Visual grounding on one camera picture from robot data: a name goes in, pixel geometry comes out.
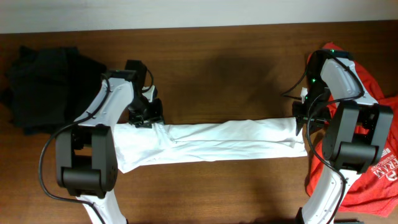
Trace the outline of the white t-shirt with robot print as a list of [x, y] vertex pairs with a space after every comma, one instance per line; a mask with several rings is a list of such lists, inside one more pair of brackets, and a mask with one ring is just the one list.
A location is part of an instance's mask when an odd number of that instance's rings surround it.
[[136, 128], [117, 124], [114, 141], [118, 168], [307, 155], [294, 118], [227, 121], [208, 124], [153, 124]]

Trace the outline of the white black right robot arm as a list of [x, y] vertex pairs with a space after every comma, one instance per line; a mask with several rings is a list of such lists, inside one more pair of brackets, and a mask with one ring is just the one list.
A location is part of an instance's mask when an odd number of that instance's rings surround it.
[[323, 165], [320, 179], [294, 222], [334, 223], [349, 188], [380, 161], [393, 111], [367, 92], [349, 52], [313, 52], [302, 76], [308, 90], [292, 104], [296, 132], [305, 128], [307, 138], [326, 132], [321, 153], [313, 154]]

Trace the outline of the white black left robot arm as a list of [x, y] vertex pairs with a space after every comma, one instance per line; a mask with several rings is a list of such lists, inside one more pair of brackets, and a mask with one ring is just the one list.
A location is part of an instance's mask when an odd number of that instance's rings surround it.
[[[46, 196], [82, 204], [92, 223], [128, 222], [114, 193], [118, 176], [114, 127], [124, 110], [129, 111], [128, 124], [136, 128], [164, 122], [155, 85], [144, 85], [150, 74], [147, 68], [102, 74], [102, 87], [89, 107], [72, 123], [56, 130], [43, 146], [38, 176]], [[43, 180], [43, 161], [52, 141], [57, 184], [67, 189], [68, 198], [50, 193]]]

